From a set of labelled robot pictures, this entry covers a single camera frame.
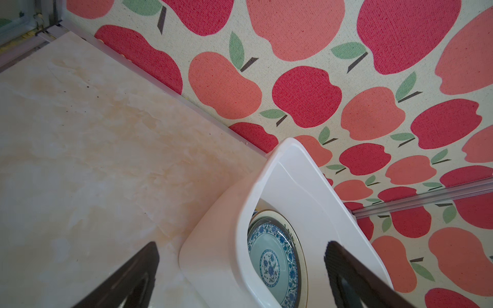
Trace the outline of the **beige bamboo print plate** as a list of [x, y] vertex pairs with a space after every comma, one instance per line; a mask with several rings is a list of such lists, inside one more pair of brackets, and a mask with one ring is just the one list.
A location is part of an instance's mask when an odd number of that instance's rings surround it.
[[253, 225], [255, 220], [260, 218], [273, 218], [277, 220], [280, 224], [285, 226], [289, 235], [291, 236], [295, 245], [296, 252], [298, 253], [299, 263], [300, 263], [301, 288], [300, 288], [300, 302], [298, 307], [306, 307], [308, 302], [308, 271], [306, 265], [306, 258], [304, 256], [302, 246], [300, 244], [299, 238], [295, 233], [294, 228], [283, 215], [279, 214], [274, 210], [256, 210], [250, 221], [249, 228]]

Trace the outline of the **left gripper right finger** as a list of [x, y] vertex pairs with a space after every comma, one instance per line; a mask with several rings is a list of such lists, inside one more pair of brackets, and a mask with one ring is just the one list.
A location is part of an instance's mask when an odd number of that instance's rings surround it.
[[412, 307], [336, 241], [324, 255], [336, 307]]

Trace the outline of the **blue green patterned plate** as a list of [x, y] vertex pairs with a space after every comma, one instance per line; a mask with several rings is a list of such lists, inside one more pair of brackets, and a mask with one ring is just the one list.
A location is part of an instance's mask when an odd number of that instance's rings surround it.
[[300, 302], [300, 263], [294, 242], [284, 225], [260, 218], [249, 228], [247, 246], [255, 272], [281, 307]]

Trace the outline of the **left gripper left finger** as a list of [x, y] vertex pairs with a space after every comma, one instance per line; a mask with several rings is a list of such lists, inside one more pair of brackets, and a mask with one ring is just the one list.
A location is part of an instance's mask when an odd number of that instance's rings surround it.
[[159, 252], [149, 242], [76, 307], [148, 307], [155, 287]]

